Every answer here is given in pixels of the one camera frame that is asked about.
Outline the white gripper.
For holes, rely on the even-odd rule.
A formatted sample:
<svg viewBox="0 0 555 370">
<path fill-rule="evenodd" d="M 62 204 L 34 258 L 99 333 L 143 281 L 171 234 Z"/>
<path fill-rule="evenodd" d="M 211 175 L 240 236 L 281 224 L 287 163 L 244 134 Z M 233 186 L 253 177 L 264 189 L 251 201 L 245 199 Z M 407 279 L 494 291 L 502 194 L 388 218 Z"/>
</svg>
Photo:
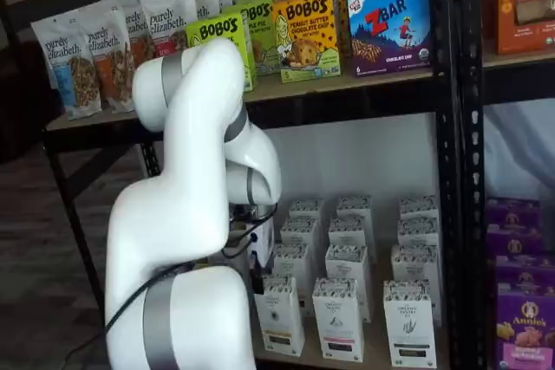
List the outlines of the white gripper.
<svg viewBox="0 0 555 370">
<path fill-rule="evenodd" d="M 253 225 L 253 252 L 249 256 L 251 288 L 255 295 L 264 293 L 263 268 L 271 259 L 274 247 L 274 209 L 270 209 Z"/>
</svg>

